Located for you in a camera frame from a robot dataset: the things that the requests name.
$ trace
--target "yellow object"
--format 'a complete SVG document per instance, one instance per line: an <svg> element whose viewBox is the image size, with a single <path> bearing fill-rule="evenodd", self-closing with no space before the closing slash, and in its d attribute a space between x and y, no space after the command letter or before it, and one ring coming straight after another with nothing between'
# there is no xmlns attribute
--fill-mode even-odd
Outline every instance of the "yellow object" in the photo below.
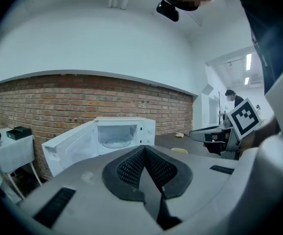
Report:
<svg viewBox="0 0 283 235"><path fill-rule="evenodd" d="M183 133L178 132L178 133L175 135L175 137L183 138L183 137L184 137L184 134L183 134Z"/></svg>
<svg viewBox="0 0 283 235"><path fill-rule="evenodd" d="M177 151L177 152L180 152L180 153L188 154L188 151L187 151L187 150L185 150L185 149L180 149L180 148L173 148L172 151Z"/></svg>

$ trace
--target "white microwave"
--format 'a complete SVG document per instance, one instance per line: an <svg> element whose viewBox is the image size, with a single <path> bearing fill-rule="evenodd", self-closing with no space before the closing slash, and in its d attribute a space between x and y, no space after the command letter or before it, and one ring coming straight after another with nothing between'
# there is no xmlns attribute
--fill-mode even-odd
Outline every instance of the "white microwave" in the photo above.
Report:
<svg viewBox="0 0 283 235"><path fill-rule="evenodd" d="M42 144L52 176L71 165L136 145L154 145L155 120L97 117Z"/></svg>

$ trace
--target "white table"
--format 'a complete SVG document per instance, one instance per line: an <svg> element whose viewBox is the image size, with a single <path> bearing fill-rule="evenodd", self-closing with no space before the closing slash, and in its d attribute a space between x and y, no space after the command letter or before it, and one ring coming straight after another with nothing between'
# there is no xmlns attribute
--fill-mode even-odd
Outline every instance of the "white table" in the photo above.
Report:
<svg viewBox="0 0 283 235"><path fill-rule="evenodd" d="M11 138L8 138L6 135L6 132L10 130L12 129L0 129L0 187L3 182L1 173L6 173L15 190L18 192L21 198L24 199L23 194L14 183L11 177L11 173L23 165L30 164L39 184L41 185L41 181L32 164L32 161L35 159L33 149L33 136L31 135L19 140L13 140Z"/></svg>

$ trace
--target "fluorescent light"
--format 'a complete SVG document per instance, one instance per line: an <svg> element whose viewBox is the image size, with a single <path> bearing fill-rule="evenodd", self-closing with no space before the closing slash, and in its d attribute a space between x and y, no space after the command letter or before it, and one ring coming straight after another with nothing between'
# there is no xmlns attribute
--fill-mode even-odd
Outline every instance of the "fluorescent light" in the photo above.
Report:
<svg viewBox="0 0 283 235"><path fill-rule="evenodd" d="M249 71L251 69L251 59L252 59L252 54L247 54L247 62L245 65L245 70Z"/></svg>

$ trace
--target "black box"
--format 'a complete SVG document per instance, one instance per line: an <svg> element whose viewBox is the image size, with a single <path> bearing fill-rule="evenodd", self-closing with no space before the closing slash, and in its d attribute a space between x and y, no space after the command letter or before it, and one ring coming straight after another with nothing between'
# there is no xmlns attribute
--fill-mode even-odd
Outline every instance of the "black box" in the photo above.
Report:
<svg viewBox="0 0 283 235"><path fill-rule="evenodd" d="M32 135L32 130L19 126L14 127L14 129L11 131L7 131L6 135L8 138L11 138L13 140L19 140Z"/></svg>

